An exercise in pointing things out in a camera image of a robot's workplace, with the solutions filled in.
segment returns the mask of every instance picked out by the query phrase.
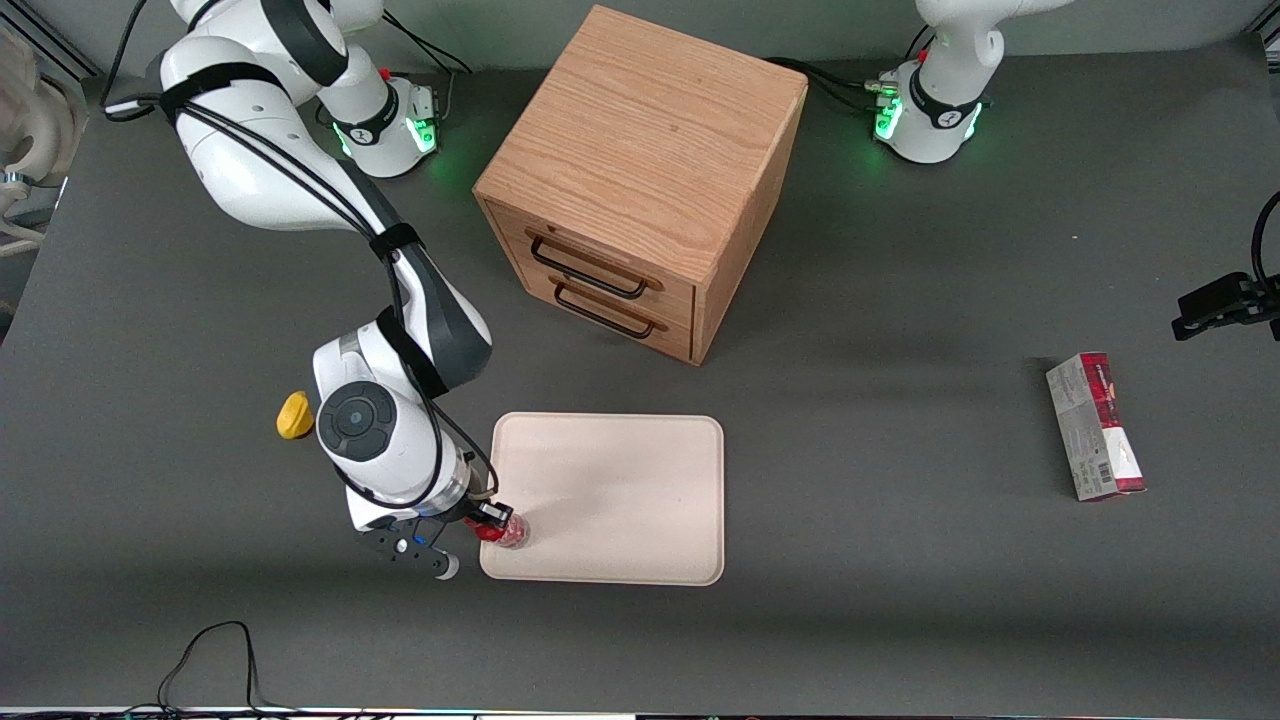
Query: cardboard box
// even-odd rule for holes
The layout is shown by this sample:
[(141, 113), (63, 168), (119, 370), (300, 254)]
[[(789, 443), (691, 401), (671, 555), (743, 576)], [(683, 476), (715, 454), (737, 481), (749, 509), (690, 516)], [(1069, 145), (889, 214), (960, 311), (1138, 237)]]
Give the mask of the cardboard box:
[(1147, 489), (1116, 411), (1116, 386), (1106, 352), (1076, 355), (1046, 377), (1075, 496), (1083, 502)]

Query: wooden cabinet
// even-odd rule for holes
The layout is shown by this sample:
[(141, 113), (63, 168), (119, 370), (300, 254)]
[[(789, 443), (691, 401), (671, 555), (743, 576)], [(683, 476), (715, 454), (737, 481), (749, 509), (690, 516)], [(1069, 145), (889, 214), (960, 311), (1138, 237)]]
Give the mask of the wooden cabinet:
[(700, 365), (777, 205), (806, 87), (596, 6), (475, 195), (534, 297)]

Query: black metal handle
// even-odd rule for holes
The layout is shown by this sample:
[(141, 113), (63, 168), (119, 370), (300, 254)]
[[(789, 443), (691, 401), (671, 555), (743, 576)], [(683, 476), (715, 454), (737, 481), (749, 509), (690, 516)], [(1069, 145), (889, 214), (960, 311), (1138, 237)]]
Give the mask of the black metal handle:
[(550, 258), (548, 258), (548, 256), (538, 252), (538, 250), (543, 245), (544, 245), (543, 243), (543, 238), (540, 238), (538, 236), (534, 236), (534, 247), (532, 247), (534, 260), (538, 260), (539, 263), (541, 263), (543, 265), (547, 265), (548, 268), (552, 268), (554, 270), (559, 270), (559, 272), (564, 273), (566, 275), (568, 275), (571, 278), (582, 281), (582, 282), (585, 282), (586, 284), (589, 284), (589, 286), (591, 286), (594, 288), (603, 290), (604, 292), (608, 292), (609, 295), (616, 295), (616, 296), (621, 297), (622, 300), (635, 300), (635, 299), (640, 297), (644, 293), (644, 291), (645, 291), (646, 287), (649, 287), (648, 281), (640, 281), (640, 284), (636, 286), (635, 290), (627, 291), (627, 290), (622, 290), (621, 287), (609, 284), (609, 283), (607, 283), (607, 282), (604, 282), (602, 279), (593, 278), (591, 275), (589, 275), (589, 274), (586, 274), (586, 273), (584, 273), (581, 270), (575, 270), (573, 268), (570, 268), (564, 263), (559, 263), (557, 260), (552, 260)]
[(594, 322), (596, 322), (596, 323), (599, 323), (599, 324), (609, 328), (611, 331), (616, 331), (616, 332), (620, 332), (620, 333), (630, 337), (631, 340), (645, 340), (645, 338), (648, 338), (649, 336), (653, 334), (653, 329), (655, 327), (654, 323), (653, 323), (653, 320), (649, 320), (648, 325), (645, 325), (645, 329), (643, 329), (643, 331), (634, 331), (634, 329), (631, 329), (631, 328), (628, 328), (626, 325), (620, 325), (618, 323), (614, 323), (613, 320), (611, 320), (611, 319), (608, 319), (608, 318), (605, 318), (603, 315), (598, 315), (595, 313), (591, 313), (586, 307), (582, 307), (580, 305), (573, 305), (572, 302), (570, 302), (568, 300), (564, 300), (564, 297), (562, 297), (563, 293), (564, 293), (564, 286), (562, 283), (556, 283), (556, 302), (559, 304), (561, 307), (568, 310), (570, 313), (576, 313), (576, 314), (586, 318), (588, 320), (594, 320)]

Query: green led light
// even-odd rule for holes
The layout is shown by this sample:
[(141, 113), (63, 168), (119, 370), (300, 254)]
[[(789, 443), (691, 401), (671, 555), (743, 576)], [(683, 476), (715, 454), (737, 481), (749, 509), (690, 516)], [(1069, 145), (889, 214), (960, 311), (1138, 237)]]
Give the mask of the green led light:
[(333, 124), (333, 132), (338, 136), (338, 142), (342, 143), (342, 154), (351, 158), (351, 147), (347, 147), (347, 138), (342, 136), (342, 131), (338, 129), (338, 123)]
[(973, 111), (973, 119), (969, 120), (969, 129), (964, 131), (965, 140), (973, 137), (973, 132), (978, 129), (978, 115), (980, 114), (982, 114), (982, 102), (978, 102), (978, 106)]
[(897, 122), (902, 118), (902, 101), (895, 99), (893, 102), (882, 110), (886, 117), (882, 117), (876, 122), (876, 135), (881, 140), (888, 140), (893, 137), (893, 131), (897, 129)]
[(404, 126), (408, 128), (410, 135), (413, 136), (413, 142), (417, 143), (419, 151), (426, 155), (435, 150), (435, 123), (431, 120), (404, 118)]

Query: yellow object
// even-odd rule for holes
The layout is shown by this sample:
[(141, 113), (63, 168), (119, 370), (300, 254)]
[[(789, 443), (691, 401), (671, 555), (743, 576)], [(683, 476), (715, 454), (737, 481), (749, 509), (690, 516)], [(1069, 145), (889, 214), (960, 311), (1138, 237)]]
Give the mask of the yellow object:
[(275, 432), (284, 439), (298, 439), (310, 433), (315, 424), (311, 402), (307, 400), (307, 393), (301, 389), (284, 401), (280, 414), (275, 416)]

